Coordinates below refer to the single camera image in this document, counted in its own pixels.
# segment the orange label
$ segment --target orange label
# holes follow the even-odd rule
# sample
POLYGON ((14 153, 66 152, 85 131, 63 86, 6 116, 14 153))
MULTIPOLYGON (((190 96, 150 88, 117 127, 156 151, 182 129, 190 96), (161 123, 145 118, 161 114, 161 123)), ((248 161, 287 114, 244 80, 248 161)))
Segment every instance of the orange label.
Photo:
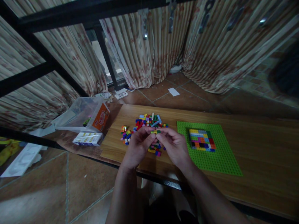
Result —
POLYGON ((107 107, 102 104, 99 112, 97 113, 97 116, 93 122, 93 126, 98 129, 99 131, 103 131, 104 126, 108 120, 109 117, 109 111, 107 109, 107 107))

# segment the metal frame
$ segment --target metal frame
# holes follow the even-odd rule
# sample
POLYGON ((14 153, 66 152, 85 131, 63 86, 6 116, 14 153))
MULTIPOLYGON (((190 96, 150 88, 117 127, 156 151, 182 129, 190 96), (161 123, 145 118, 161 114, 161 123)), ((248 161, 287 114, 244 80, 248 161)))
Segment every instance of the metal frame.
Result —
MULTIPOLYGON (((39 66, 28 69, 27 71, 21 72, 13 77, 0 81, 0 97, 5 96, 6 94, 46 75, 53 70, 56 70, 81 96, 88 96, 86 92, 67 73, 67 71, 58 63, 58 61, 41 44, 41 42, 33 35, 33 32, 84 23, 86 29, 95 30, 108 66, 108 70, 111 74, 114 74, 108 51, 106 49, 105 41, 102 36, 102 28, 98 20, 107 17, 137 12, 139 9, 143 8, 152 9, 166 6, 168 5, 168 3, 166 2, 169 1, 174 0, 76 0, 22 18, 18 18, 4 3, 4 1, 0 0, 0 16, 2 16, 24 38, 24 40, 27 41, 41 55, 41 57, 46 60, 45 63, 39 66)), ((186 1, 190 0, 176 0, 177 3, 186 1)), ((115 85, 116 87, 118 87, 118 83, 123 82, 123 80, 116 81, 115 78, 113 78, 112 80, 113 84, 111 84, 111 86, 115 85)), ((0 127, 0 136, 65 150, 55 141, 36 137, 19 131, 14 131, 4 127, 0 127)), ((108 162, 100 161, 87 156, 82 157, 106 164, 117 169, 119 168, 119 166, 110 164, 108 162)), ((137 175, 162 185, 166 185, 178 190, 183 190, 187 193, 192 193, 190 187, 187 184, 181 185, 172 181, 163 180, 161 178, 153 177, 139 172, 137 172, 137 175)), ((240 203, 232 202, 232 204, 241 212, 259 218, 266 222, 296 223, 292 220, 273 215, 271 213, 264 212, 240 203)))

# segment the clear plastic container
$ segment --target clear plastic container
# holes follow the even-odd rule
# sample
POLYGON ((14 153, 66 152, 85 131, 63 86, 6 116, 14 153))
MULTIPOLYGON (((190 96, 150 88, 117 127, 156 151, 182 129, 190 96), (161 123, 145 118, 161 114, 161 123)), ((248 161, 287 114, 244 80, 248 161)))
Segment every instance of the clear plastic container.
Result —
POLYGON ((109 114, 103 97, 79 97, 66 112, 51 123, 57 130, 98 133, 103 131, 109 114))

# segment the floral curtain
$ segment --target floral curtain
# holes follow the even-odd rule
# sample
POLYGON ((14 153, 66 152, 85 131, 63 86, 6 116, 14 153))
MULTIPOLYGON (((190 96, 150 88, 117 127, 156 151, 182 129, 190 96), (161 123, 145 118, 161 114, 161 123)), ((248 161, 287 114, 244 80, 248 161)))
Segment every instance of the floral curtain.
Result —
MULTIPOLYGON (((45 62, 44 59, 0 17, 0 80, 45 62)), ((0 125, 24 130, 43 127, 64 112, 77 92, 56 72, 39 78, 0 98, 0 125)))
MULTIPOLYGON (((70 0, 5 2, 18 17, 22 17, 70 0)), ((100 62, 82 24, 38 32, 35 36, 88 95, 94 96, 99 92, 108 91, 100 62)))
MULTIPOLYGON (((5 0, 19 16, 63 1, 5 0)), ((0 80, 45 60, 0 18, 0 80)), ((107 84, 82 24, 35 34, 74 80, 90 95, 107 91, 107 84)), ((45 127, 78 98, 77 92, 57 73, 51 72, 0 98, 0 125, 15 130, 45 127)))
POLYGON ((137 12, 100 20, 129 87, 149 88, 165 79, 183 49, 193 4, 177 5, 170 34, 168 7, 149 10, 147 40, 142 37, 141 17, 137 12))
POLYGON ((205 91, 225 93, 237 85, 264 59, 298 32, 296 1, 253 0, 246 7, 231 31, 227 26, 238 10, 238 1, 216 1, 209 11, 210 19, 204 32, 198 34, 207 0, 197 1, 187 35, 182 66, 186 77, 205 91), (288 6, 279 11, 280 6, 288 6), (278 18, 266 28, 259 22, 271 12, 278 18))

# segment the yellow lego brick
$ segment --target yellow lego brick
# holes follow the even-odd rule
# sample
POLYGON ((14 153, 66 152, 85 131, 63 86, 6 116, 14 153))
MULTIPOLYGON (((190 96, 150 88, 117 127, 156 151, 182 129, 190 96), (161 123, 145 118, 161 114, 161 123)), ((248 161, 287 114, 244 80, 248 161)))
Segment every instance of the yellow lego brick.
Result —
POLYGON ((148 149, 147 151, 151 152, 151 153, 156 153, 156 150, 153 150, 153 149, 148 149))
POLYGON ((206 150, 206 148, 201 148, 201 147, 197 147, 196 149, 200 150, 200 151, 205 151, 206 150))

